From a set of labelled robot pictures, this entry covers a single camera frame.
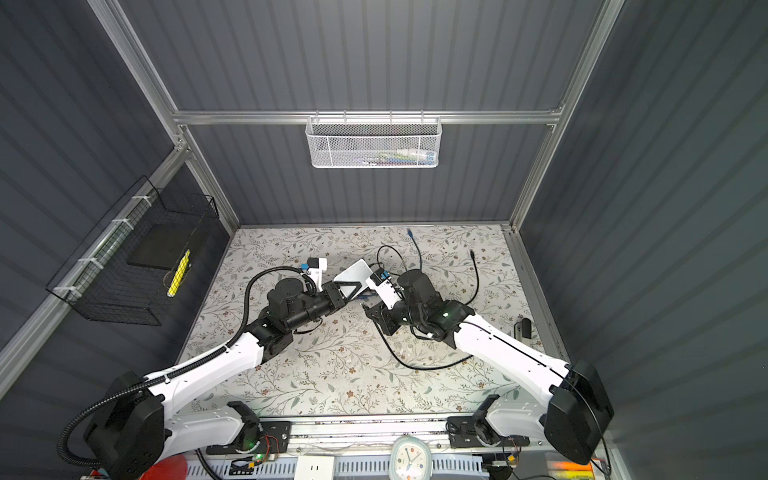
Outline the white network switch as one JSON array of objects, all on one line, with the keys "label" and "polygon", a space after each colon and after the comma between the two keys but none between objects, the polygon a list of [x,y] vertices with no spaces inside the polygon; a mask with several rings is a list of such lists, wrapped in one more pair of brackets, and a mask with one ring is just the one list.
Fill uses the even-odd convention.
[{"label": "white network switch", "polygon": [[364,259],[360,259],[350,267],[336,275],[334,280],[350,280],[365,282],[371,275],[372,270]]}]

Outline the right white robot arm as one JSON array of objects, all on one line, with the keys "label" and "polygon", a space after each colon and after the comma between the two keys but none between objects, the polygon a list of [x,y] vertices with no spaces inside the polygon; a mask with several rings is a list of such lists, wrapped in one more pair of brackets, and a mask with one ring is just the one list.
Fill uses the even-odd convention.
[{"label": "right white robot arm", "polygon": [[378,303],[365,312],[382,334],[408,326],[428,340],[494,367],[532,396],[532,405],[511,407],[499,395],[488,395],[473,417],[475,433],[483,442],[543,436],[568,460],[591,462],[614,416],[592,364],[585,360],[570,364],[505,334],[469,305],[443,299],[418,269],[392,279],[385,271],[372,271],[358,262],[334,281],[347,300],[366,290],[378,295]]}]

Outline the small black power adapter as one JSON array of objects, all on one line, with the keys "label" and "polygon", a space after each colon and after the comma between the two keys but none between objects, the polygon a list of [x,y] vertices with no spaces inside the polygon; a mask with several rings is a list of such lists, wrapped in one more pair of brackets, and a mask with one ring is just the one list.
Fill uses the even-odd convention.
[{"label": "small black power adapter", "polygon": [[533,323],[529,318],[522,318],[514,324],[514,337],[517,340],[529,341],[532,339]]}]

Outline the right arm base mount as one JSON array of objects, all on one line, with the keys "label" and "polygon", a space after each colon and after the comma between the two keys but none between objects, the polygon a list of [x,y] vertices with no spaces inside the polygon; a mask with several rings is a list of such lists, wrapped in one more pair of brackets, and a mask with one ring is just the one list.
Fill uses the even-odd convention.
[{"label": "right arm base mount", "polygon": [[481,447],[527,447],[530,439],[526,436],[501,436],[492,430],[486,420],[472,416],[451,416],[446,420],[446,431],[450,446],[460,448]]}]

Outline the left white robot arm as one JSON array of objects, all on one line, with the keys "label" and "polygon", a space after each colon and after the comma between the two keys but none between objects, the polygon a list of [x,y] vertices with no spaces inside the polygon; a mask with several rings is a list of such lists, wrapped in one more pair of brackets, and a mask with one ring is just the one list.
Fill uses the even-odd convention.
[{"label": "left white robot arm", "polygon": [[78,413],[59,435],[66,463],[104,469],[112,479],[138,479],[155,464],[212,445],[249,451],[259,441],[257,415],[233,401],[212,413],[182,409],[224,381],[254,369],[289,346],[304,325],[329,316],[369,286],[372,271],[360,260],[325,283],[310,264],[281,267],[285,278],[267,294],[256,318],[243,308],[241,323],[225,343],[164,370],[116,379],[105,396]]}]

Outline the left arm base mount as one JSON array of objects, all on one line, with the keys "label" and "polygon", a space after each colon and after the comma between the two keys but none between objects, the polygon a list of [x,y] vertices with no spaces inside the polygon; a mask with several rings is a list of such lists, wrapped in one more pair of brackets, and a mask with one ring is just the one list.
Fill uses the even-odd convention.
[{"label": "left arm base mount", "polygon": [[259,425],[248,423],[235,439],[226,445],[208,446],[208,455],[277,455],[286,453],[291,438],[292,423],[267,421]]}]

